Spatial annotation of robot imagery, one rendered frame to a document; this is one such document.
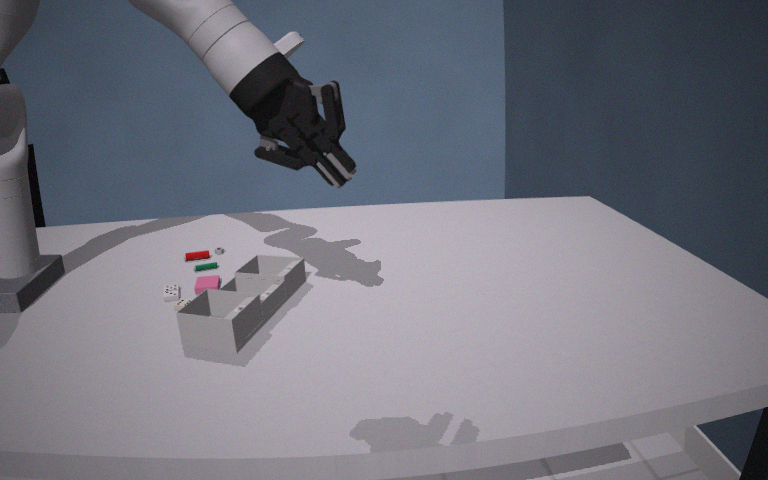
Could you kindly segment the pink flat block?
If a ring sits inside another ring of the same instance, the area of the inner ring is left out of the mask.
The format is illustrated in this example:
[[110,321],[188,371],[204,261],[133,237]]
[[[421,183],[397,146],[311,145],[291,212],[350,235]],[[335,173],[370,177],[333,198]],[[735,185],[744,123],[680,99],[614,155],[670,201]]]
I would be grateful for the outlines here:
[[195,294],[202,293],[203,291],[205,291],[206,288],[219,290],[219,284],[220,284],[219,275],[197,277],[197,281],[194,288]]

